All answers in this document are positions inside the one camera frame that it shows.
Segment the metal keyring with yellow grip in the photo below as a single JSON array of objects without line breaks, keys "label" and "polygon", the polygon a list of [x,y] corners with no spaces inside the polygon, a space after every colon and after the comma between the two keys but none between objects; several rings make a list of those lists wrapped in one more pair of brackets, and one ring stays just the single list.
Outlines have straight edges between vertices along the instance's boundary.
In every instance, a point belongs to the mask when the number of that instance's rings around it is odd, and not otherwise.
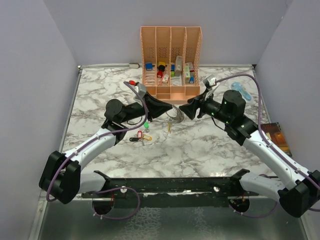
[{"label": "metal keyring with yellow grip", "polygon": [[169,117],[169,122],[173,124],[179,124],[184,121],[184,113],[175,105],[172,105],[172,109],[165,113]]}]

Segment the green key tag with key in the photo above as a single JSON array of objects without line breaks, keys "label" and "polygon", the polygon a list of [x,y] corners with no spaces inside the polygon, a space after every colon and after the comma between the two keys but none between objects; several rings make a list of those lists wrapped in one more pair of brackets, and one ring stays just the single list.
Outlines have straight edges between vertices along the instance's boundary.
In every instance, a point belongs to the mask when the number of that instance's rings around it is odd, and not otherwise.
[{"label": "green key tag with key", "polygon": [[150,126],[149,123],[146,121],[143,124],[144,130],[142,131],[143,133],[149,133],[150,132]]}]

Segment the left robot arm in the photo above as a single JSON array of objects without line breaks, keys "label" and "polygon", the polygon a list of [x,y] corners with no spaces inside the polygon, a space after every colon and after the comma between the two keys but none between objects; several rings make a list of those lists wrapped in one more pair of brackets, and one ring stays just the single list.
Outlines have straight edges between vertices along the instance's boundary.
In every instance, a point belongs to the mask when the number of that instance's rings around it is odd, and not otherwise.
[{"label": "left robot arm", "polygon": [[94,192],[106,197],[111,190],[108,176],[95,170],[82,170],[99,154],[117,145],[129,128],[124,122],[146,116],[149,121],[172,109],[172,105],[146,93],[145,104],[140,101],[129,105],[118,99],[111,99],[105,106],[106,120],[96,134],[79,146],[66,152],[52,152],[39,180],[39,187],[63,204],[69,203],[77,194]]}]

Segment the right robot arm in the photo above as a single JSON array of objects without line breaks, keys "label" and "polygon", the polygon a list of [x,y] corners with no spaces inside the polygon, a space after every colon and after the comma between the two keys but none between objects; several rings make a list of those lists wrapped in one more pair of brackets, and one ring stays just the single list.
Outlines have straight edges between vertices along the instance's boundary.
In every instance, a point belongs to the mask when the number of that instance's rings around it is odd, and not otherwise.
[{"label": "right robot arm", "polygon": [[234,195],[257,193],[278,202],[288,214],[299,218],[320,200],[320,172],[309,171],[272,143],[244,114],[245,107],[246,101],[238,91],[227,90],[221,103],[204,92],[179,109],[191,120],[208,115],[224,123],[227,135],[262,160],[279,178],[272,180],[241,170],[229,184]]}]

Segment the blue cap bottle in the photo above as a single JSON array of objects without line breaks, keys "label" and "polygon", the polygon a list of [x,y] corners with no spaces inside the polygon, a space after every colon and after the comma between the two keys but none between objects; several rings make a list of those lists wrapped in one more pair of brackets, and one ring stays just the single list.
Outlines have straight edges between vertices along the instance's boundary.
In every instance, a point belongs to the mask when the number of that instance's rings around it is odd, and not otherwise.
[{"label": "blue cap bottle", "polygon": [[190,77],[189,84],[194,84],[194,82],[195,82],[195,78],[194,77]]}]

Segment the red key tag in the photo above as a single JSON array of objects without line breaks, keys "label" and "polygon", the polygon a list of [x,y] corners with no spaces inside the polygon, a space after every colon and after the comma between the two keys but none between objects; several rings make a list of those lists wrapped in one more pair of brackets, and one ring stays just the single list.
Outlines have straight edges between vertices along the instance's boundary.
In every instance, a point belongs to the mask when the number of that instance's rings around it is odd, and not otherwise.
[{"label": "red key tag", "polygon": [[142,138],[143,138],[143,132],[142,132],[141,130],[139,130],[139,131],[137,132],[137,138],[138,138],[138,139],[142,139]]}]

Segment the yellow key tag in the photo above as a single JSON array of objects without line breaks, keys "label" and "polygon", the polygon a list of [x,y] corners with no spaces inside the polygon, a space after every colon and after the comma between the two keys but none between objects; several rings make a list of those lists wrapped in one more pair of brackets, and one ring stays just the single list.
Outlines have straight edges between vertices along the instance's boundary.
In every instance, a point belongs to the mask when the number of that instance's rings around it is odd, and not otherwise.
[{"label": "yellow key tag", "polygon": [[152,140],[152,137],[149,136],[149,135],[143,135],[143,136],[142,136],[142,139],[143,139],[143,140],[146,140],[146,141],[151,141],[151,140]]}]

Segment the black key tag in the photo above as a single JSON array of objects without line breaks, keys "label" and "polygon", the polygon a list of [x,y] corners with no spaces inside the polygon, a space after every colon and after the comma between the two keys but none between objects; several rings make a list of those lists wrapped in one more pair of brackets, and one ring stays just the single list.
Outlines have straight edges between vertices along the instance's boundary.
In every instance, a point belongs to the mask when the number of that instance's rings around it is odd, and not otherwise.
[{"label": "black key tag", "polygon": [[130,142],[138,142],[140,139],[138,137],[130,137],[129,141]]}]

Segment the white red box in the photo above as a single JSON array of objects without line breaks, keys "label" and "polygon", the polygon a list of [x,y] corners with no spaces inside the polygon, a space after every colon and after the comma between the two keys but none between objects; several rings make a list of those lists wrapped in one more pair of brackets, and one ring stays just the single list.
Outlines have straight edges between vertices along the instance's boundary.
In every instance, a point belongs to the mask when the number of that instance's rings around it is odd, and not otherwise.
[{"label": "white red box", "polygon": [[192,62],[187,62],[184,65],[184,75],[185,75],[185,80],[190,80],[191,78],[194,77],[194,65]]}]

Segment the blue block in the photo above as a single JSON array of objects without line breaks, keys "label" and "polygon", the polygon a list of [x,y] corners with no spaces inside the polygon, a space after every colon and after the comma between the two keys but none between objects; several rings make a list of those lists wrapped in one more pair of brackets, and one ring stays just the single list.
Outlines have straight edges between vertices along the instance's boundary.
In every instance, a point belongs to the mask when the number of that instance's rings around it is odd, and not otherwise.
[{"label": "blue block", "polygon": [[146,71],[152,71],[154,68],[154,65],[151,62],[145,63],[145,70]]}]

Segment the yellow block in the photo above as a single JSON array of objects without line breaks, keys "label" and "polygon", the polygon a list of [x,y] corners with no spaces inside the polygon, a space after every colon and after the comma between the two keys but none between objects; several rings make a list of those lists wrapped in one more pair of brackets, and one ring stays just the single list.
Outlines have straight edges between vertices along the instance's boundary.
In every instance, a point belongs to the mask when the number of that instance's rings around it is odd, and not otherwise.
[{"label": "yellow block", "polygon": [[159,61],[158,63],[157,63],[157,66],[159,67],[159,66],[166,66],[166,63],[165,62],[163,62],[163,61]]}]

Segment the blue toothbrush package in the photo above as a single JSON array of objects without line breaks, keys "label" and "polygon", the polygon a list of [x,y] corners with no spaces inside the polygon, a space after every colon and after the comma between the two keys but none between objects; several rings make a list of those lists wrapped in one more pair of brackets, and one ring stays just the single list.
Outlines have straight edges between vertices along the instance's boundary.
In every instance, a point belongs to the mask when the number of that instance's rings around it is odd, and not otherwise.
[{"label": "blue toothbrush package", "polygon": [[230,85],[230,88],[232,90],[238,91],[241,94],[242,98],[246,102],[251,102],[252,101],[252,96],[249,94],[249,92],[246,90],[246,88],[240,82],[233,82]]}]

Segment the tall grey box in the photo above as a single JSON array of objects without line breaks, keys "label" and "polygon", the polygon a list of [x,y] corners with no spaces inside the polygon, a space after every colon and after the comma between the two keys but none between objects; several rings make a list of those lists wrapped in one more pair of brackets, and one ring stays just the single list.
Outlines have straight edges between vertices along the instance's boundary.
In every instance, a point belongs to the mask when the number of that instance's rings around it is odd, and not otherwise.
[{"label": "tall grey box", "polygon": [[179,77],[183,70],[183,57],[178,55],[174,63],[174,76]]}]

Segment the peach desk organizer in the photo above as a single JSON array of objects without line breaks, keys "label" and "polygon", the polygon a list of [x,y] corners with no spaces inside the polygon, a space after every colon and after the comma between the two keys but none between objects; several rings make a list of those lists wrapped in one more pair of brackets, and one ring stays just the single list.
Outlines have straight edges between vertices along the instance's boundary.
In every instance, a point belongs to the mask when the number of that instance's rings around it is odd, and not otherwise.
[{"label": "peach desk organizer", "polygon": [[[200,93],[199,58],[202,47],[202,29],[199,26],[142,26],[140,45],[142,59],[142,83],[156,99],[171,104],[185,104]],[[182,56],[180,76],[175,72],[177,56]],[[165,71],[157,77],[158,62],[165,62]],[[185,63],[193,63],[194,84],[185,80]],[[153,70],[147,71],[145,63],[152,63]]]}]

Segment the paperback book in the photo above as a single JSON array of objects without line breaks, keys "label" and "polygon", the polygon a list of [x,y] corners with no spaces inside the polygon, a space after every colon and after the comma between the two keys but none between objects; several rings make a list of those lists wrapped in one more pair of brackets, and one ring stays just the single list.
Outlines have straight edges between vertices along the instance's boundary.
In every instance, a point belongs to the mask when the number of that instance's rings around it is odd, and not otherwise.
[{"label": "paperback book", "polygon": [[292,157],[285,135],[283,134],[278,122],[261,124],[261,129],[274,144],[276,144],[289,157]]}]

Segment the white adapter at wall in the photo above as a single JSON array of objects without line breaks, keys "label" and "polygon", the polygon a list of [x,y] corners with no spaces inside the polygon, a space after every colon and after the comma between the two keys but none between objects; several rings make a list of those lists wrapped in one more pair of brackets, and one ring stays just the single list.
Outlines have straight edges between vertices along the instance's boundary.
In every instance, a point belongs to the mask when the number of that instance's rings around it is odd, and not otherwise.
[{"label": "white adapter at wall", "polygon": [[128,67],[131,69],[139,69],[140,68],[140,64],[139,63],[129,63]]}]

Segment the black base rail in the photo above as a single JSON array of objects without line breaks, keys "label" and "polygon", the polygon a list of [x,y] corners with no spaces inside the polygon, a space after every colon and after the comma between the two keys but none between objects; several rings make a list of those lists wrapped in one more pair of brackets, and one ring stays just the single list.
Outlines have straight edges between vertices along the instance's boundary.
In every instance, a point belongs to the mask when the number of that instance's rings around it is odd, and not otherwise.
[{"label": "black base rail", "polygon": [[228,200],[249,198],[257,193],[238,189],[233,177],[151,177],[111,178],[103,186],[108,193],[86,192],[83,199],[94,202],[112,200],[118,208],[134,208],[138,203],[136,194],[127,190],[122,193],[118,187],[132,188],[138,193],[141,208],[179,207],[228,207]]}]

